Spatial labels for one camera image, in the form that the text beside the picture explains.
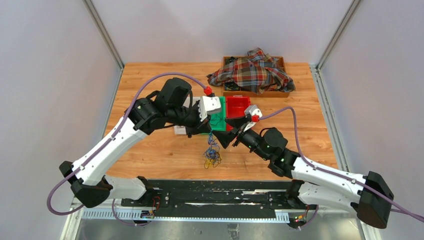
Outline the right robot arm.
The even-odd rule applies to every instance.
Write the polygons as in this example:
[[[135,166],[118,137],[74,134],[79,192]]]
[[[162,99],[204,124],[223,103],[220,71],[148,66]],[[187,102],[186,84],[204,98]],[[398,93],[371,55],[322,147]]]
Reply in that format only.
[[[363,175],[338,170],[288,149],[288,140],[275,127],[260,133],[244,130],[241,118],[230,119],[231,131],[214,130],[212,134],[227,148],[238,144],[268,161],[268,168],[279,177],[292,180],[286,192],[286,203],[294,209],[301,205],[337,208],[356,214],[367,225],[385,229],[388,225],[394,194],[377,172]]]

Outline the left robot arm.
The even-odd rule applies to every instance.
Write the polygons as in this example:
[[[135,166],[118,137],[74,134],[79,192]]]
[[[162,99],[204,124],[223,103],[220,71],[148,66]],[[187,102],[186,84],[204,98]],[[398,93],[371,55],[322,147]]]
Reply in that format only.
[[[209,133],[210,116],[220,112],[221,102],[210,87],[203,91],[205,95],[194,101],[192,86],[174,77],[161,90],[135,98],[95,147],[77,161],[60,165],[74,196],[87,208],[109,199],[131,199],[142,207],[149,206],[153,189],[144,177],[121,178],[106,173],[124,153],[156,130],[183,126],[188,137]]]

